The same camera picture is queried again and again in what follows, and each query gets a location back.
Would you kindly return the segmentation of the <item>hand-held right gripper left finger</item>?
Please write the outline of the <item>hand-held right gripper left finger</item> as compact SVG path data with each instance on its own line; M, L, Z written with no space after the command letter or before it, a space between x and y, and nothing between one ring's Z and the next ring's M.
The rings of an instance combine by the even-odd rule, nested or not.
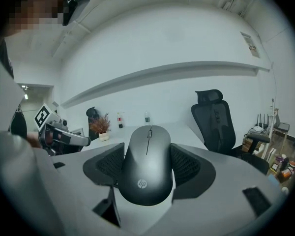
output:
M124 161L124 143L88 159L83 164L83 172L94 184L118 186L118 178Z

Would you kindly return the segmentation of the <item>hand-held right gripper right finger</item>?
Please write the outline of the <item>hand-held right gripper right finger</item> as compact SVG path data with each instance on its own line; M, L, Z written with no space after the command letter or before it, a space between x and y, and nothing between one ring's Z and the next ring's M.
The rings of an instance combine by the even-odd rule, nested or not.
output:
M211 187L216 177L211 162L174 143L170 153L176 183L173 199L195 199Z

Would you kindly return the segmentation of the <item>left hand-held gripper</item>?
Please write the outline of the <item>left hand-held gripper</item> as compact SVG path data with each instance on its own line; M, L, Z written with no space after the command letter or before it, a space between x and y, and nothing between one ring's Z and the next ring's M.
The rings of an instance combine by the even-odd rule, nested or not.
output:
M77 135L68 131L67 121L44 103L34 117L34 124L38 129L38 139L43 149L49 155L60 155L59 143L70 146L87 147L89 137Z

